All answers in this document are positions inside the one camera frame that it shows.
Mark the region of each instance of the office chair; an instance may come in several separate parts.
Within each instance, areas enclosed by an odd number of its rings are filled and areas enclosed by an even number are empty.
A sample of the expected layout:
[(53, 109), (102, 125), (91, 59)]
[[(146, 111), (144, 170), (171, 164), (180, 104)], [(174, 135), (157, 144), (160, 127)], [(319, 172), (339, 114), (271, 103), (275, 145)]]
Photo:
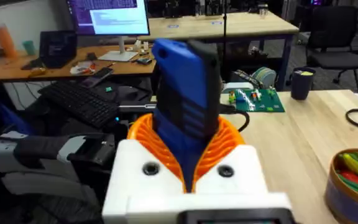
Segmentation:
[(338, 84), (342, 73), (353, 70), (358, 91), (358, 55), (350, 52), (327, 51), (327, 48), (332, 47), (348, 47), (351, 51), (351, 42), (356, 34), (356, 24), (357, 9), (355, 7), (316, 8), (313, 11), (311, 34), (305, 52), (307, 66), (340, 70), (333, 83)]

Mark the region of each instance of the wooden desk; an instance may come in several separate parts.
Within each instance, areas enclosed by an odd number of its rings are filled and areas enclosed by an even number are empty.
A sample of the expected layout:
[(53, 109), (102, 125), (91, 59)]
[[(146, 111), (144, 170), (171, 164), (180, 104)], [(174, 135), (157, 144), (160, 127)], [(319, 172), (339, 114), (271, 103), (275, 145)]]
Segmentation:
[[(118, 50), (118, 46), (107, 46), (107, 47), (84, 47), (80, 48), (77, 51), (77, 57), (69, 62), (66, 66), (60, 69), (48, 69), (45, 75), (40, 75), (37, 77), (29, 78), (30, 71), (21, 70), (21, 67), (27, 64), (32, 59), (36, 57), (24, 56), (16, 59), (0, 59), (0, 82), (25, 82), (25, 81), (42, 81), (42, 80), (58, 80), (61, 78), (71, 78), (75, 79), (78, 77), (89, 76), (89, 74), (84, 75), (72, 75), (70, 74), (70, 69), (74, 62), (84, 60), (87, 53), (94, 52), (96, 56), (102, 56), (110, 50)], [(97, 60), (96, 69), (100, 69), (102, 67), (110, 65), (112, 62), (110, 61), (101, 61)], [(132, 75), (132, 74), (140, 74), (140, 75), (150, 75), (155, 66), (155, 60), (150, 65), (139, 65), (138, 63), (131, 62), (115, 62), (115, 64), (111, 67), (114, 69), (113, 75)]]
[[(150, 36), (140, 40), (153, 41), (157, 38), (176, 40), (198, 39), (204, 42), (222, 42), (222, 16), (184, 16), (181, 18), (149, 19)], [(259, 14), (236, 12), (227, 14), (227, 41), (259, 40), (259, 49), (264, 49), (265, 40), (284, 39), (282, 62), (277, 72), (276, 89), (283, 90), (291, 52), (293, 35), (299, 29), (269, 12), (265, 18)]]
[[(222, 16), (184, 16), (181, 18), (149, 19), (150, 36), (140, 40), (152, 41), (157, 38), (176, 40), (222, 39)], [(269, 12), (263, 19), (259, 14), (237, 12), (227, 14), (227, 37), (250, 37), (273, 34), (296, 34), (299, 29), (275, 14)]]
[[(258, 150), (268, 189), (286, 192), (299, 223), (337, 223), (323, 195), (335, 153), (358, 147), (358, 128), (345, 112), (358, 108), (350, 90), (312, 91), (305, 101), (289, 92), (278, 93), (285, 113), (249, 113), (249, 126), (241, 132)], [(221, 97), (227, 103), (228, 96)], [(224, 115), (238, 126), (241, 115)], [(358, 114), (352, 116), (358, 121)]]

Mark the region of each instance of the monitor screen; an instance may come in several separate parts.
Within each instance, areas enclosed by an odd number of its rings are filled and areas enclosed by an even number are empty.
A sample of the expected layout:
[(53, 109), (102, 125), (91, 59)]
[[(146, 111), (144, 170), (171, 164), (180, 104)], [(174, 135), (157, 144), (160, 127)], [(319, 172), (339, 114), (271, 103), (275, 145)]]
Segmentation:
[(78, 35), (149, 35), (145, 0), (67, 0)]

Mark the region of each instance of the screw hole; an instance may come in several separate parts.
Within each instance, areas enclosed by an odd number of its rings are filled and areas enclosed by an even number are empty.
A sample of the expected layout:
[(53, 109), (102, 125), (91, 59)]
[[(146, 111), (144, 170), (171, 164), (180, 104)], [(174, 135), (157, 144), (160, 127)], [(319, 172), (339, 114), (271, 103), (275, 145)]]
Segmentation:
[(218, 173), (222, 177), (232, 177), (234, 175), (234, 169), (231, 166), (221, 165), (218, 167)]
[(143, 166), (143, 173), (146, 175), (155, 175), (160, 171), (160, 165), (156, 162), (148, 162)]

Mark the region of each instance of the black device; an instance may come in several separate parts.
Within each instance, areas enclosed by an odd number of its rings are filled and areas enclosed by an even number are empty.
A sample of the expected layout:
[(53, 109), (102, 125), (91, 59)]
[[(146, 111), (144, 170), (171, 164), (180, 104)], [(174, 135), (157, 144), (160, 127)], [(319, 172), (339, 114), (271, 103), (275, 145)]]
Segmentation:
[(76, 83), (55, 82), (38, 92), (95, 128), (102, 128), (117, 115), (117, 104)]
[(72, 30), (40, 35), (40, 59), (47, 68), (62, 68), (77, 55), (77, 35)]
[(152, 59), (149, 58), (138, 58), (135, 60), (135, 62), (141, 64), (141, 65), (149, 65), (150, 63), (152, 63)]
[(99, 84), (101, 81), (103, 81), (105, 78), (107, 78), (109, 75), (111, 75), (113, 72), (113, 69), (104, 67), (97, 71), (94, 75), (88, 77), (86, 80), (81, 82), (81, 86), (85, 88), (92, 88)]
[(286, 208), (250, 208), (234, 210), (192, 210), (178, 215), (179, 224), (296, 224)]

